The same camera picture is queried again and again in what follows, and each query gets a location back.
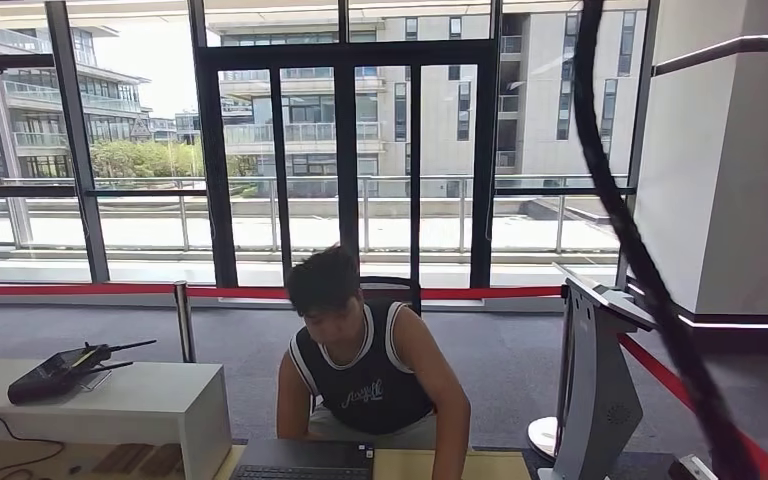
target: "black hair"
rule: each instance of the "black hair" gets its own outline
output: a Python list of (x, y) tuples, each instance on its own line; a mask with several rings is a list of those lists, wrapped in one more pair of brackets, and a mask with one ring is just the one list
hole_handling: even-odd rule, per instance
[(285, 285), (299, 316), (314, 310), (341, 310), (360, 289), (357, 260), (335, 245), (293, 267)]

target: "desk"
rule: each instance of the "desk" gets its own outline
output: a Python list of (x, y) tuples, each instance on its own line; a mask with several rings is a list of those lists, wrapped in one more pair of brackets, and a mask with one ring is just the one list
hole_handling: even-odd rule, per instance
[[(177, 443), (187, 478), (198, 480), (210, 478), (231, 448), (221, 365), (135, 363), (111, 372), (93, 391), (76, 389), (51, 401), (12, 405), (7, 387), (41, 362), (0, 359), (0, 417), (20, 437), (58, 440), (68, 444), (68, 450), (90, 457), (122, 443)], [(16, 443), (9, 440), (0, 425), (0, 443)], [(3, 455), (28, 455), (24, 450), (28, 447), (27, 443), (6, 445)], [(40, 456), (44, 454), (30, 454), (29, 459)], [(61, 472), (52, 478), (62, 476)]]
[[(0, 466), (31, 460), (53, 451), (54, 447), (0, 441)], [(114, 447), (112, 445), (70, 444), (59, 456), (29, 467), (34, 478), (55, 480), (143, 480), (137, 472), (131, 475), (99, 475), (91, 472)], [(228, 480), (245, 446), (234, 445), (225, 457), (214, 480)], [(429, 480), (434, 452), (428, 450), (376, 450), (373, 480)], [(77, 475), (68, 475), (70, 468), (80, 466)], [(172, 474), (163, 480), (183, 480), (182, 474)], [(463, 480), (531, 480), (520, 452), (469, 452)]]
[[(228, 480), (244, 446), (231, 447), (214, 480)], [(430, 450), (375, 451), (373, 480), (429, 480), (434, 465)], [(531, 480), (520, 452), (476, 452), (466, 456), (463, 480)]]

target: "sky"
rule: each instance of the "sky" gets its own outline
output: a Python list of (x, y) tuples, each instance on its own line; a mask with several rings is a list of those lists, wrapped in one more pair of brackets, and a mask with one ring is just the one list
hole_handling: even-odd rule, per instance
[(96, 37), (98, 66), (150, 79), (140, 85), (140, 105), (152, 117), (196, 111), (196, 83), (189, 25), (182, 22), (106, 24), (118, 37)]

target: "gray carpet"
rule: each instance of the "gray carpet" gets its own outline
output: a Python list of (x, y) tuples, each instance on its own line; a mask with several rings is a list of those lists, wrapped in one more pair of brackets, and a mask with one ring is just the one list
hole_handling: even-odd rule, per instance
[[(528, 423), (555, 411), (561, 319), (466, 313), (429, 313), (425, 319), (472, 402), (472, 445), (527, 446)], [(274, 436), (277, 365), (300, 319), (280, 311), (196, 310), (194, 322), (198, 360), (225, 365), (233, 435)], [(84, 340), (150, 338), (158, 343), (116, 358), (180, 361), (171, 310), (0, 307), (0, 357), (44, 358)], [(636, 338), (666, 361), (657, 336)], [(644, 410), (628, 450), (707, 459), (694, 416), (628, 358)], [(710, 364), (738, 423), (768, 448), (768, 358), (720, 357)]]

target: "gray kiosk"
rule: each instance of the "gray kiosk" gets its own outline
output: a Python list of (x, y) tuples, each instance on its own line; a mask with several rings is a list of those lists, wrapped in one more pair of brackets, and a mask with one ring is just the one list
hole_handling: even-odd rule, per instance
[(603, 480), (643, 418), (617, 336), (655, 324), (627, 294), (555, 266), (567, 277), (558, 410), (528, 437), (555, 459), (540, 480)]

